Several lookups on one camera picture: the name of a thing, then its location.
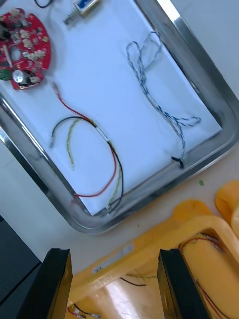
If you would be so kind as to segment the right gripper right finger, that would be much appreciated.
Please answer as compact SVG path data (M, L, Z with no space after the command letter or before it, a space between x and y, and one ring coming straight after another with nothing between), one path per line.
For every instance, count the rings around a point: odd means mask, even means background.
M208 319L209 310L179 249L160 250L158 285L166 319Z

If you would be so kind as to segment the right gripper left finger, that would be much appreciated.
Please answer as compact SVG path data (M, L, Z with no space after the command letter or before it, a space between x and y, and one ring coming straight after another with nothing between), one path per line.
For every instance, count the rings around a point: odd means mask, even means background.
M70 250L51 249L18 312L18 319L63 319L73 274Z

